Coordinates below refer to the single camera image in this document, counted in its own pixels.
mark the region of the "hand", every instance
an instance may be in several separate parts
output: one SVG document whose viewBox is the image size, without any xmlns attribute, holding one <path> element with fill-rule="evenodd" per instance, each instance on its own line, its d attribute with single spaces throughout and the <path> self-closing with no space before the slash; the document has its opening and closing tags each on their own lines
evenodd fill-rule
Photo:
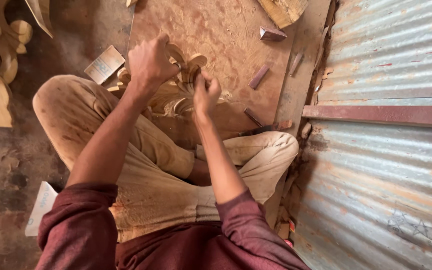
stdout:
<svg viewBox="0 0 432 270">
<path fill-rule="evenodd" d="M 220 95 L 221 86 L 218 79 L 201 70 L 194 82 L 193 120 L 200 122 L 211 119 Z"/>
<path fill-rule="evenodd" d="M 163 83 L 180 71 L 165 55 L 165 47 L 169 40 L 170 37 L 162 33 L 153 40 L 142 41 L 128 53 L 131 82 L 135 81 L 141 86 L 140 91 L 144 91 L 149 98 Z"/>
</svg>

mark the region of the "floor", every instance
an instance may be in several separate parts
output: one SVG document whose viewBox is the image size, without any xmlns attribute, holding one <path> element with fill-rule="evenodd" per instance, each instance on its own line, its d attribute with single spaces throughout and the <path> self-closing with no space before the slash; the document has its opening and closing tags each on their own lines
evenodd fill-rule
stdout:
<svg viewBox="0 0 432 270">
<path fill-rule="evenodd" d="M 62 187 L 69 175 L 45 135 L 31 100 L 49 78 L 84 69 L 108 46 L 126 55 L 133 10 L 124 0 L 51 1 L 54 39 L 37 25 L 25 1 L 13 0 L 6 19 L 23 19 L 34 28 L 28 53 L 18 56 L 12 91 L 14 128 L 0 128 L 0 269 L 33 269 L 40 251 L 24 229 L 41 181 Z"/>
</svg>

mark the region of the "knee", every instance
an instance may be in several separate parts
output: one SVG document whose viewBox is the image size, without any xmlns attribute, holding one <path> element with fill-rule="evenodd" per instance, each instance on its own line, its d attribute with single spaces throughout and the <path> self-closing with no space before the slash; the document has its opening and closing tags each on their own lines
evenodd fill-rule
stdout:
<svg viewBox="0 0 432 270">
<path fill-rule="evenodd" d="M 288 156 L 296 156 L 300 150 L 300 146 L 296 138 L 286 132 L 278 132 L 277 143 L 283 147 Z"/>
<path fill-rule="evenodd" d="M 33 108 L 45 108 L 48 105 L 54 104 L 64 98 L 62 93 L 63 89 L 67 92 L 67 89 L 72 81 L 78 79 L 74 75 L 57 75 L 46 81 L 36 92 L 33 97 Z"/>
</svg>

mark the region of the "beige pants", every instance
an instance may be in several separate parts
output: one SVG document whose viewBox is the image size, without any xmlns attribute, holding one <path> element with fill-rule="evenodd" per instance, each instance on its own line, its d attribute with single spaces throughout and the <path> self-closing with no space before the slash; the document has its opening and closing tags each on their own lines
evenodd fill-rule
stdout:
<svg viewBox="0 0 432 270">
<path fill-rule="evenodd" d="M 57 76 L 39 89 L 34 111 L 69 170 L 118 99 L 102 86 L 75 76 Z M 298 153 L 288 133 L 265 132 L 225 140 L 224 144 L 254 198 L 264 203 Z M 198 159 L 206 160 L 197 147 Z M 144 116 L 129 139 L 125 163 L 117 181 L 118 196 L 110 208 L 124 242 L 172 225 L 217 221 L 212 187 L 186 183 L 194 154 L 184 150 Z"/>
</svg>

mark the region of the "sleeve cuff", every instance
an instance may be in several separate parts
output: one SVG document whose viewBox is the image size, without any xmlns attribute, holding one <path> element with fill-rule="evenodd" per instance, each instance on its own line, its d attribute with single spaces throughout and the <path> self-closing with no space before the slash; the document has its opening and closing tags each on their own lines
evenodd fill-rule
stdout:
<svg viewBox="0 0 432 270">
<path fill-rule="evenodd" d="M 247 188 L 245 192 L 241 193 L 236 198 L 234 198 L 228 202 L 225 202 L 223 204 L 215 203 L 217 211 L 219 213 L 220 220 L 224 220 L 226 214 L 228 214 L 231 211 L 231 209 L 233 209 L 237 205 L 239 205 L 243 202 L 247 202 L 247 201 L 255 202 L 255 199 L 253 198 L 253 195 L 251 195 L 249 188 Z"/>
<path fill-rule="evenodd" d="M 96 202 L 111 207 L 117 196 L 118 186 L 115 184 L 78 183 L 56 196 L 53 209 L 77 202 Z"/>
</svg>

